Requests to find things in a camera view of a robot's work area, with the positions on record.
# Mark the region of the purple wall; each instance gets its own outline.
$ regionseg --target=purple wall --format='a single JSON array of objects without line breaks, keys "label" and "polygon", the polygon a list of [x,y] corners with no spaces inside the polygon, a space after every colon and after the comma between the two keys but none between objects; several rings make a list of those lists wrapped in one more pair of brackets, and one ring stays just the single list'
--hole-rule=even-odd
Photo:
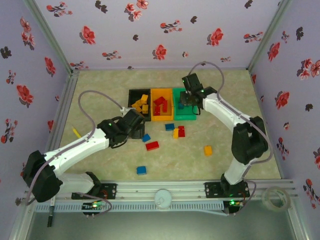
[{"label": "purple wall", "polygon": [[191,68],[203,60],[245,68],[280,2],[35,1],[68,62],[90,69]]},{"label": "purple wall", "polygon": [[0,238],[5,240],[27,188],[23,164],[33,151],[45,150],[67,72],[23,1],[0,1],[0,20]]},{"label": "purple wall", "polygon": [[319,9],[319,0],[293,1],[251,71],[275,152],[284,176],[295,180],[313,239],[320,235]]}]

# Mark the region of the wire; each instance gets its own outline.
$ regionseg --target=wire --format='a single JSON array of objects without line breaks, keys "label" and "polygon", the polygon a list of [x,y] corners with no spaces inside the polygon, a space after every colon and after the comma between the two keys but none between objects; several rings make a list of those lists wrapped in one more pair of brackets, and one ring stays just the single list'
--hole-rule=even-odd
[{"label": "wire", "polygon": [[107,212],[109,212],[111,209],[112,209],[112,204],[110,201],[108,201],[107,199],[105,198],[101,198],[101,197],[97,197],[97,196],[91,196],[91,195],[88,195],[88,194],[85,194],[85,193],[82,193],[82,192],[76,192],[76,194],[79,194],[81,196],[85,196],[85,197],[88,197],[88,198],[91,198],[91,199],[98,199],[100,201],[103,201],[105,202],[106,204],[108,204],[110,207],[105,210],[105,211],[102,211],[102,212],[99,212],[98,214],[99,215],[102,215],[102,214],[106,214]]},{"label": "wire", "polygon": [[201,64],[209,64],[209,65],[212,65],[212,66],[216,67],[216,68],[219,70],[219,72],[220,72],[220,74],[221,74],[221,76],[222,76],[221,86],[219,87],[219,89],[218,89],[218,91],[217,91],[217,93],[216,93],[216,96],[217,96],[219,102],[221,102],[226,108],[228,108],[231,112],[233,112],[233,113],[234,113],[235,115],[237,115],[239,118],[241,118],[242,120],[244,120],[244,121],[246,121],[248,124],[250,124],[250,126],[253,127],[255,130],[257,130],[257,131],[263,136],[263,138],[266,140],[266,142],[268,143],[268,146],[269,146],[269,149],[270,149],[270,155],[269,155],[266,159],[264,159],[264,160],[260,160],[260,161],[258,161],[258,160],[256,160],[256,161],[251,160],[251,161],[249,162],[248,168],[247,168],[247,169],[244,171],[244,173],[242,174],[242,178],[244,178],[244,176],[247,174],[247,172],[248,172],[249,169],[251,168],[251,165],[253,165],[253,164],[266,163],[266,162],[268,162],[268,161],[272,158],[272,155],[273,155],[273,152],[274,152],[273,147],[272,147],[269,139],[267,138],[266,134],[265,134],[262,130],[260,130],[260,129],[259,129],[255,124],[253,124],[249,119],[247,119],[247,118],[245,118],[244,116],[242,116],[241,113],[239,113],[238,111],[234,110],[232,107],[230,107],[228,104],[226,104],[226,103],[221,99],[221,97],[220,97],[220,91],[221,91],[221,89],[222,89],[222,88],[224,87],[224,85],[225,85],[225,75],[224,75],[224,73],[222,72],[222,70],[221,70],[220,67],[218,67],[216,64],[214,64],[214,63],[212,63],[212,62],[209,62],[209,61],[202,61],[202,62],[199,62],[199,63],[197,63],[196,65],[194,65],[193,68],[191,68],[188,76],[193,72],[193,70],[194,70],[197,66],[199,66],[199,65],[201,65]]},{"label": "wire", "polygon": [[48,161],[46,161],[46,162],[39,168],[39,170],[36,172],[36,174],[35,174],[34,177],[33,177],[33,180],[32,180],[32,182],[31,182],[31,184],[30,184],[30,187],[29,187],[29,191],[28,191],[28,193],[27,193],[27,195],[26,195],[26,198],[25,198],[25,203],[26,203],[27,206],[30,205],[30,204],[34,201],[34,199],[32,199],[31,201],[29,201],[29,199],[30,199],[32,190],[34,189],[34,186],[35,186],[35,184],[36,184],[36,181],[37,181],[37,179],[38,179],[41,171],[42,171],[47,165],[49,165],[49,163],[51,163],[55,158],[59,157],[60,155],[62,155],[62,154],[65,153],[65,152],[69,151],[70,149],[73,149],[73,148],[75,148],[75,147],[77,147],[77,146],[85,143],[85,142],[86,142],[88,139],[90,139],[90,138],[92,137],[92,135],[95,133],[95,129],[96,129],[95,121],[86,113],[86,111],[85,111],[85,110],[82,108],[82,106],[81,106],[81,97],[82,97],[84,94],[86,94],[86,93],[95,93],[95,94],[102,95],[102,96],[106,97],[107,99],[111,100],[113,103],[115,103],[115,104],[122,110],[122,107],[121,107],[121,105],[120,105],[118,102],[116,102],[113,98],[109,97],[108,95],[106,95],[106,94],[104,94],[104,93],[102,93],[102,92],[100,92],[100,91],[96,91],[96,90],[86,90],[86,91],[83,91],[82,93],[80,93],[80,95],[79,95],[79,97],[78,97],[78,106],[79,106],[81,112],[90,120],[90,122],[91,122],[91,124],[92,124],[92,131],[91,131],[91,133],[88,135],[88,137],[87,137],[86,139],[84,139],[84,140],[82,140],[82,141],[80,141],[80,142],[77,142],[77,143],[75,143],[75,144],[73,144],[73,145],[71,145],[71,146],[63,149],[62,151],[58,152],[57,154],[55,154],[54,156],[52,156]]}]

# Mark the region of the gray floor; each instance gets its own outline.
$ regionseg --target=gray floor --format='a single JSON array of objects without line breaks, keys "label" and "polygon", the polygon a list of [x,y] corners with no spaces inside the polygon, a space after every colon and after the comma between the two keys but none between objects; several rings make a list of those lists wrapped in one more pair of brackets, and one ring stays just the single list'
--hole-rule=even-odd
[{"label": "gray floor", "polygon": [[295,240],[288,213],[252,201],[237,216],[202,212],[35,213],[28,240]]}]

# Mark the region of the table surface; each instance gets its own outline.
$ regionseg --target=table surface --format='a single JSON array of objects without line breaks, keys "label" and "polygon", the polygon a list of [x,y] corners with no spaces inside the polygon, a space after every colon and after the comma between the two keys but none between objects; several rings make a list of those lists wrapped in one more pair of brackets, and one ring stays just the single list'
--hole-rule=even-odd
[{"label": "table surface", "polygon": [[[262,116],[247,70],[224,70],[225,86],[221,96],[239,111],[255,117]],[[196,71],[204,87],[218,89],[220,73],[216,70]],[[182,88],[181,78],[188,70],[105,70],[81,71],[76,84],[72,103],[60,146],[77,139],[72,126],[81,135],[91,131],[90,121],[78,107],[78,96],[85,90],[96,90],[114,98],[122,106],[128,104],[129,89],[139,88]],[[95,124],[104,119],[120,116],[119,108],[108,99],[94,93],[86,93],[81,100],[83,109]],[[184,138],[173,139],[173,132],[165,130],[166,123],[184,126]],[[66,172],[81,174],[93,172],[100,180],[146,181],[146,180],[217,180],[228,169],[233,155],[232,133],[212,114],[201,111],[195,121],[152,121],[145,123],[145,133],[160,147],[147,151],[140,139],[130,139],[122,147],[107,148],[96,152]],[[204,146],[210,145],[212,156],[204,155]],[[268,157],[265,152],[262,159]],[[146,175],[137,175],[136,168],[146,166]],[[248,179],[280,179],[274,157],[267,163],[254,165],[246,176]]]}]

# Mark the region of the small yellow block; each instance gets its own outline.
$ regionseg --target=small yellow block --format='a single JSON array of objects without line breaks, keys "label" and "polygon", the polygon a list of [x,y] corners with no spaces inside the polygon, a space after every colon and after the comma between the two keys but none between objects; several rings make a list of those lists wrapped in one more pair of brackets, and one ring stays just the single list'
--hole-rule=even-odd
[{"label": "small yellow block", "polygon": [[138,107],[136,107],[136,108],[135,108],[135,110],[137,110],[139,113],[141,113],[141,112],[142,112],[142,109],[141,109],[141,107],[139,107],[139,106],[138,106]]},{"label": "small yellow block", "polygon": [[140,100],[141,100],[142,104],[147,104],[148,95],[143,94]]},{"label": "small yellow block", "polygon": [[142,106],[142,101],[141,101],[141,99],[139,99],[139,100],[138,100],[138,101],[136,101],[135,103],[136,103],[136,104],[138,104],[138,106],[139,106],[139,107],[141,107],[141,106]]},{"label": "small yellow block", "polygon": [[142,105],[142,113],[143,114],[148,114],[148,104],[143,104]]},{"label": "small yellow block", "polygon": [[179,137],[179,129],[178,129],[178,128],[175,128],[175,129],[173,130],[173,138],[174,138],[174,139],[178,139],[178,137]]},{"label": "small yellow block", "polygon": [[131,107],[136,109],[136,108],[139,108],[140,106],[137,103],[134,103],[134,104],[131,105]]},{"label": "small yellow block", "polygon": [[212,147],[207,145],[207,146],[204,146],[204,155],[205,156],[211,156],[212,155]]}]

